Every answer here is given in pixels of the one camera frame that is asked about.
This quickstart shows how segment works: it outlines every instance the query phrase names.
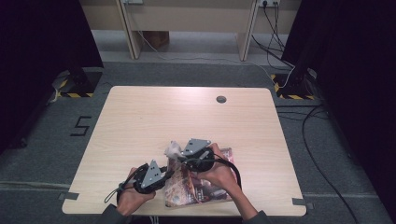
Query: fingers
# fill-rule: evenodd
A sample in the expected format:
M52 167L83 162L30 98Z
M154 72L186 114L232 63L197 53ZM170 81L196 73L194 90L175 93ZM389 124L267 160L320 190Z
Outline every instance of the fingers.
M220 156L222 159L225 159L224 155L221 153L220 149L219 149L219 145L217 143L213 143L209 146L210 148L212 148L213 153L215 153L216 155Z
M131 171L130 171L129 174L128 174L128 176L131 175L136 169L137 169L137 168L132 167L132 168L131 168Z

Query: hand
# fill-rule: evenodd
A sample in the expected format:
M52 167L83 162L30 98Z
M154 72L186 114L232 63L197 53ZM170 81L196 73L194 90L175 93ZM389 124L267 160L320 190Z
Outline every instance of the hand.
M216 155L219 155L226 160L224 155L220 152L218 144L214 143L209 147L212 148ZM213 185L227 191L231 198L233 198L233 202L238 208L242 219L249 220L257 216L258 212L256 208L254 208L247 196L242 192L241 188L239 188L230 167L222 163L215 162L210 170L199 173L198 178L208 180Z
M218 144L214 143L209 147L212 148L216 155L221 156L224 160L227 160L221 153ZM227 192L229 192L231 189L234 189L235 187L239 188L235 181L235 177L233 176L233 172L231 172L231 168L219 162L215 162L210 170L199 173L197 177L199 179L208 180L213 185L224 189Z
M150 194L141 194L134 189L134 184L127 184L126 190L122 192L117 210L125 217L135 212L143 203L155 197L155 191Z

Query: floor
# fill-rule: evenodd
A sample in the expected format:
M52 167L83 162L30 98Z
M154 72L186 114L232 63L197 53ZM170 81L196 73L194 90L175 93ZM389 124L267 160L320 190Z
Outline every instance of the floor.
M76 224L97 220L97 215L63 214L63 201L58 198L68 190L74 178L92 129L85 138L65 139L70 139L70 133L76 131L75 123L81 115L92 116L84 125L94 126L112 85L190 85L189 77L183 74L198 71L203 75L191 75L192 86L211 86L214 78L218 86L272 88L269 75L277 70L268 65L285 68L272 57L267 60L266 53L255 43L250 45L247 61L241 63L232 34L171 32L169 45L160 48L159 52L146 45L140 58L132 60L123 31L92 33L105 63L105 72L95 91L97 97L77 101L59 99L44 111L32 130L28 148L9 150L0 156L0 223ZM255 37L264 46L271 40L270 35ZM288 37L282 35L280 38L286 43ZM345 204L318 172L302 142L304 116L309 112L309 106L320 103L320 99L289 101L274 95L274 101L307 214L303 217L271 217L271 220L274 224L355 223ZM337 131L328 120L327 111L319 112L305 126L306 141L312 147L319 167L346 199L359 223L392 223L364 171L348 157Z

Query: table surface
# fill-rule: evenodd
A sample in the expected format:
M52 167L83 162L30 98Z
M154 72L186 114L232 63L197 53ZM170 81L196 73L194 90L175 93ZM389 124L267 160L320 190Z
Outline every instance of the table surface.
M225 96L224 104L217 102ZM65 199L66 214L101 214L105 197L125 180L131 167L156 160L171 140L190 138L233 149L243 191L269 216L303 216L293 205L302 193L291 163L271 93L255 88L114 87L106 100ZM116 204L114 196L110 203ZM136 212L142 216L239 216L233 202L170 209L163 190Z

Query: black and yellow tape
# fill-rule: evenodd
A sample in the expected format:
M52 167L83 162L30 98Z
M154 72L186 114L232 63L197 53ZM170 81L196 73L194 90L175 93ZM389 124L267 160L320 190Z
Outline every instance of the black and yellow tape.
M281 99L314 100L314 96L309 92L308 87L304 87L303 90L291 91L287 88L279 88L279 83L276 80L276 75L271 75L271 79L274 81L276 96Z

